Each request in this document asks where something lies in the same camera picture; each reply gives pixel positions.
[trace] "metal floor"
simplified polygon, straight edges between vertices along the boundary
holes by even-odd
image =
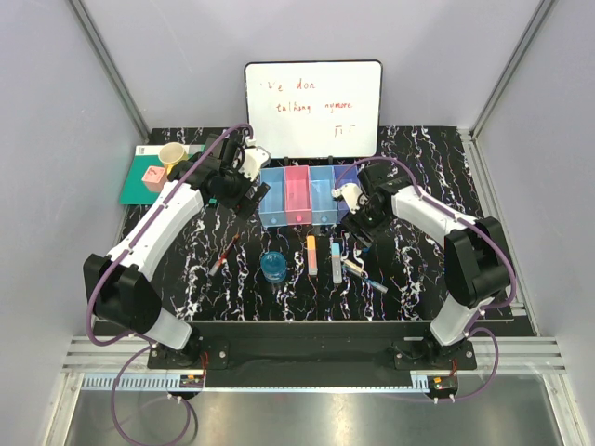
[[[481,382],[461,376],[460,394]],[[172,401],[139,407],[160,395],[120,392],[116,407],[133,439],[172,440],[186,415]],[[107,391],[82,391],[67,445],[126,445],[113,429]],[[192,400],[199,421],[179,445],[562,445],[544,383],[535,375],[500,375],[477,399],[410,403],[388,395],[204,393]]]

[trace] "robotic arm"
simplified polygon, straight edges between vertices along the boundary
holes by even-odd
[[[217,138],[209,136],[205,147]],[[194,166],[199,155],[174,167],[157,201],[117,246],[104,257],[91,255],[83,266],[88,300],[112,260],[124,256],[101,286],[94,313],[173,349],[180,365],[198,360],[200,335],[162,308],[161,298],[150,284],[161,257],[209,199],[217,199],[218,204],[246,219],[269,190],[267,184],[261,184],[250,193],[261,167],[271,159],[264,149],[245,147],[242,138],[229,138]],[[191,169],[192,173],[179,185]],[[178,189],[172,196],[174,188]]]
[[[495,218],[462,215],[417,189],[409,177],[387,178],[386,174],[381,164],[372,164],[358,175],[365,193],[348,183],[333,190],[333,195],[345,200],[350,208],[341,224],[366,246],[398,217],[426,232],[444,249],[448,297],[417,346],[419,356],[436,364],[452,357],[481,308],[510,285],[509,272],[499,256],[468,226],[486,234],[508,260],[509,249]]]

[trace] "yellow cup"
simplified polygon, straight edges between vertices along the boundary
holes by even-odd
[[[167,169],[168,175],[171,172],[171,169],[174,168],[174,165],[187,159],[188,153],[184,150],[184,146],[178,142],[165,144],[164,147],[159,150],[159,161],[164,165],[165,169]]]

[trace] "white wall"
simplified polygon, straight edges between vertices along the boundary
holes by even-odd
[[[558,2],[480,134],[537,322],[595,439],[595,3]]]
[[[39,444],[139,137],[64,0],[0,5],[0,432]]]
[[[245,120],[254,60],[379,59],[382,124],[473,125],[538,0],[86,0],[149,126]]]

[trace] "marble pattern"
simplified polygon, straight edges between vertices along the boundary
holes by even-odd
[[[214,128],[154,129],[151,144],[178,141],[201,144]],[[378,153],[410,165],[419,184],[456,210],[481,216],[469,165],[454,127],[378,129]],[[327,160],[309,160],[310,165]],[[348,163],[351,160],[340,160]],[[271,166],[282,165],[274,161]],[[387,164],[387,173],[396,168]],[[130,206],[123,234],[148,206]],[[236,232],[240,239],[218,275],[207,272]],[[306,236],[316,235],[318,276],[308,275]],[[370,278],[383,283],[383,295],[359,278],[344,273],[331,278],[330,243],[342,256],[362,265]],[[267,283],[259,267],[262,253],[274,250],[287,260],[286,280]],[[395,321],[429,320],[446,297],[442,248],[406,221],[394,220],[365,253],[340,226],[309,225],[265,229],[258,216],[238,222],[233,213],[212,205],[196,216],[172,243],[155,271],[153,286],[164,306],[185,320],[215,321]],[[489,312],[489,319],[511,319],[508,308]]]

